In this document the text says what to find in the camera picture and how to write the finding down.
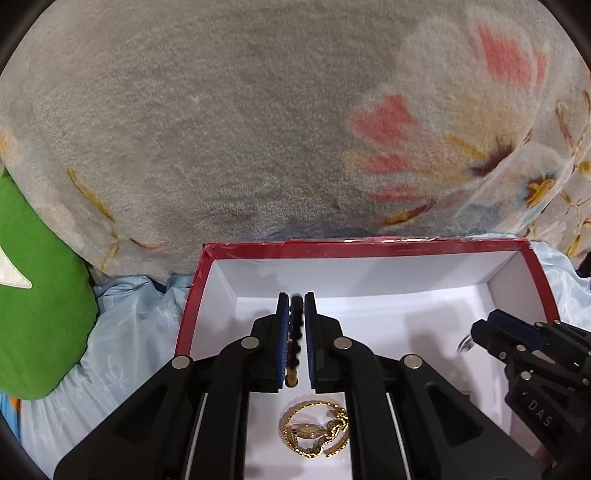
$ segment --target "gold jewelry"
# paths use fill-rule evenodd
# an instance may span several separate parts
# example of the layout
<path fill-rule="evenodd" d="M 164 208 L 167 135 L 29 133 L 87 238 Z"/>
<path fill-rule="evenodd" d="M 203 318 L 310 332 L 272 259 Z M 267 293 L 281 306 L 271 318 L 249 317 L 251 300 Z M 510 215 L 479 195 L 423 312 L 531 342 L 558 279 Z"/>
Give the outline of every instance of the gold jewelry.
<path fill-rule="evenodd" d="M 290 424 L 291 419 L 299 411 L 316 405 L 329 407 L 329 414 L 333 417 L 325 427 L 315 423 Z M 281 421 L 281 432 L 287 446 L 298 455 L 305 458 L 315 458 L 321 453 L 331 457 L 342 451 L 349 443 L 349 417 L 347 411 L 338 403 L 326 400 L 308 400 L 298 403 L 288 410 Z M 328 443 L 334 442 L 337 437 L 343 434 L 340 440 L 332 447 L 324 448 Z M 316 440 L 310 448 L 302 448 L 298 439 Z"/>

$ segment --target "silver object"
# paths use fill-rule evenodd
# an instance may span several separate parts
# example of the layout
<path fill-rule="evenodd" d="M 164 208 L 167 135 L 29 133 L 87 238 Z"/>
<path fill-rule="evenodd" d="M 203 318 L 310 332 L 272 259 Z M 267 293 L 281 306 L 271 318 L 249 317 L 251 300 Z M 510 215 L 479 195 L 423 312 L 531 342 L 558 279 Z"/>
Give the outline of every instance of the silver object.
<path fill-rule="evenodd" d="M 171 365 L 177 370 L 187 368 L 191 364 L 191 359 L 185 355 L 179 355 L 173 358 Z"/>
<path fill-rule="evenodd" d="M 253 348 L 258 347 L 260 344 L 260 342 L 258 341 L 258 338 L 256 337 L 244 337 L 242 339 L 242 342 L 240 342 L 240 345 L 242 345 L 242 348 L 245 348 L 247 350 L 252 350 Z"/>
<path fill-rule="evenodd" d="M 457 353 L 468 353 L 474 347 L 474 340 L 472 339 L 472 335 L 468 333 L 463 340 L 460 342 L 460 345 L 457 346 Z"/>
<path fill-rule="evenodd" d="M 418 355 L 411 354 L 404 357 L 404 365 L 406 365 L 409 368 L 416 369 L 422 366 L 422 364 L 423 359 Z"/>
<path fill-rule="evenodd" d="M 348 350 L 353 346 L 353 342 L 347 337 L 338 337 L 333 342 L 333 345 L 339 350 Z"/>

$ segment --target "cardboard box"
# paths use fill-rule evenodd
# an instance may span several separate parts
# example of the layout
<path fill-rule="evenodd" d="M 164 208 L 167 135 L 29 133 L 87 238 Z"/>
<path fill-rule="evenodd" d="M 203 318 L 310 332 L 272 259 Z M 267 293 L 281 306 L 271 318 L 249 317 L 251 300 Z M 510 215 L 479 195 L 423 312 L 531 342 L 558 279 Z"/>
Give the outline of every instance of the cardboard box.
<path fill-rule="evenodd" d="M 249 335 L 252 322 L 275 312 L 279 292 L 313 291 L 318 313 L 340 320 L 343 334 L 374 353 L 423 357 L 522 447 L 539 442 L 505 405 L 504 365 L 480 347 L 456 348 L 473 322 L 495 308 L 530 323 L 559 319 L 550 286 L 522 239 L 377 238 L 208 244 L 199 262 L 176 354 L 201 359 Z M 299 384 L 279 394 L 252 394 L 245 478 L 351 478 L 347 448 L 332 458 L 304 459 L 279 435 L 279 421 L 295 403 L 344 395 L 310 388 L 305 338 Z M 317 417 L 302 421 L 324 423 Z"/>

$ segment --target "jewelry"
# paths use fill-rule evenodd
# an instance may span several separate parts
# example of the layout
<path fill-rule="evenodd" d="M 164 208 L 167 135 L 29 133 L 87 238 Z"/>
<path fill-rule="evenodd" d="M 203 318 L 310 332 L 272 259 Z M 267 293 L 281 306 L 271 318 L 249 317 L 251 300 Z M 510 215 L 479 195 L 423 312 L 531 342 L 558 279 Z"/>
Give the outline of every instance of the jewelry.
<path fill-rule="evenodd" d="M 329 415 L 333 417 L 325 427 L 315 423 L 290 424 L 296 413 L 317 405 L 326 405 L 329 408 Z M 298 455 L 305 458 L 315 458 L 324 453 L 326 457 L 331 457 L 341 452 L 349 443 L 349 417 L 347 411 L 338 403 L 326 400 L 308 400 L 298 403 L 288 410 L 281 421 L 281 432 L 287 446 Z M 334 446 L 324 448 L 328 443 L 334 442 L 341 434 L 342 437 Z M 298 439 L 316 441 L 312 447 L 302 448 L 298 444 Z"/>

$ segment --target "floral blanket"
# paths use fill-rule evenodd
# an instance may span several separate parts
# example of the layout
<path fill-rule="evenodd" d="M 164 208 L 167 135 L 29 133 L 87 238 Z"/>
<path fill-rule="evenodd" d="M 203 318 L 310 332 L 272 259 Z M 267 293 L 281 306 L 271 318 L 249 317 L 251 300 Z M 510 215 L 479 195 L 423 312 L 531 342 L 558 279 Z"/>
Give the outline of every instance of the floral blanket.
<path fill-rule="evenodd" d="M 0 156 L 110 275 L 206 241 L 514 233 L 591 249 L 591 77 L 538 0 L 60 0 Z"/>

